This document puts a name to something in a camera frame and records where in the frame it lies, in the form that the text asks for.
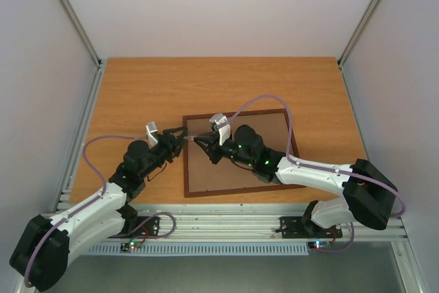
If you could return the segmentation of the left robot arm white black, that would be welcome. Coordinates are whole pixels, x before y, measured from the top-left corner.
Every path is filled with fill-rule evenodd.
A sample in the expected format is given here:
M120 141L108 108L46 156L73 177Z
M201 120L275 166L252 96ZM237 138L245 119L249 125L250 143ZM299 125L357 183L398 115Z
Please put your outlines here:
M136 233L139 221L130 202L145 189L154 170L180 155L187 135L184 126L162 133L154 123L146 128L146 137L131 140L115 173L94 194L62 213L37 215L27 223L9 261L25 287L48 290L92 245Z

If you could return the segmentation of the brown wooden picture frame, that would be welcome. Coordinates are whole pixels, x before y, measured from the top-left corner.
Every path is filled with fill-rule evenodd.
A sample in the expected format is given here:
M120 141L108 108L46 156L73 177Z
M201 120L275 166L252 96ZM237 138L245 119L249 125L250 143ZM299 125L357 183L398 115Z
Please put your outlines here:
M206 135L184 148L185 197L297 189L297 185L280 183L275 175L287 150L295 157L299 155L285 110L240 113L230 125L230 139L223 145L214 142L215 135L206 131L210 118L210 114L183 118L189 134Z

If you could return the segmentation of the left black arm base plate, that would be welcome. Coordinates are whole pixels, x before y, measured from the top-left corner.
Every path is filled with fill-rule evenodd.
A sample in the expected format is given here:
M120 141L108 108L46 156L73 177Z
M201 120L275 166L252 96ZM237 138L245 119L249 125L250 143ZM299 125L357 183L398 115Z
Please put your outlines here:
M156 237L160 228L160 218L155 216L147 221L147 217L139 216L135 220L128 220L122 230L114 238L139 238L149 235Z

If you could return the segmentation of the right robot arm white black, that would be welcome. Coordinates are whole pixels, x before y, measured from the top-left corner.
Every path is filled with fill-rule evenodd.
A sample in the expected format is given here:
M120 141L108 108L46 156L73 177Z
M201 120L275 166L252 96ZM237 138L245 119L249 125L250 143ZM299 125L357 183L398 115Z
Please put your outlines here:
M238 127L233 136L214 130L193 140L213 164L228 159L265 183L302 185L335 194L333 200L308 205L302 226L309 235L345 222L359 222L377 231L388 225L397 188L368 160L357 159L352 165L306 161L265 146L247 125Z

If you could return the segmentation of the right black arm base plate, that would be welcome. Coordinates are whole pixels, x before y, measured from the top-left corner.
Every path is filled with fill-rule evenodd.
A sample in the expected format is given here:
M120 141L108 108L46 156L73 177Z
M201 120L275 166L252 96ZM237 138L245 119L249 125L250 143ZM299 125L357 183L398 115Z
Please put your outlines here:
M284 239L330 239L342 238L342 230L336 225L331 228L321 228L313 222L302 223L301 217L283 216L279 218L278 232L281 233Z

